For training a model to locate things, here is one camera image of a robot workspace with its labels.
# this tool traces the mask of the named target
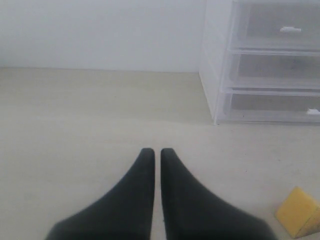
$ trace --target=beige floor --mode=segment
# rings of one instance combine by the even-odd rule
[[[273,217],[296,185],[320,199],[320,127],[213,126],[197,74],[0,69],[0,238],[42,240],[156,151],[152,239],[164,240],[159,151],[231,204]],[[305,240],[318,240],[319,234]]]

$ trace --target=yellow sponge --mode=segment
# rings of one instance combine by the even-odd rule
[[[292,190],[275,216],[294,239],[320,232],[320,203],[299,187]]]

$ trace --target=floor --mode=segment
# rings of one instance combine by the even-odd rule
[[[0,235],[42,240],[156,151],[152,240],[164,240],[159,156],[173,147],[229,203],[274,218],[294,186],[320,199],[318,126],[213,126],[193,73],[0,69]],[[305,240],[319,239],[319,234]]]

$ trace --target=yellow object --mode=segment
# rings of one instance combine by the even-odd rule
[[[320,203],[299,187],[292,190],[275,216],[294,239],[320,232]]]

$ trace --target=plastic drawer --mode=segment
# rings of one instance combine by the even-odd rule
[[[234,2],[231,49],[320,50],[320,4]]]
[[[226,92],[237,88],[320,90],[320,55],[229,52],[224,66]]]
[[[223,94],[216,123],[320,123],[320,96]]]

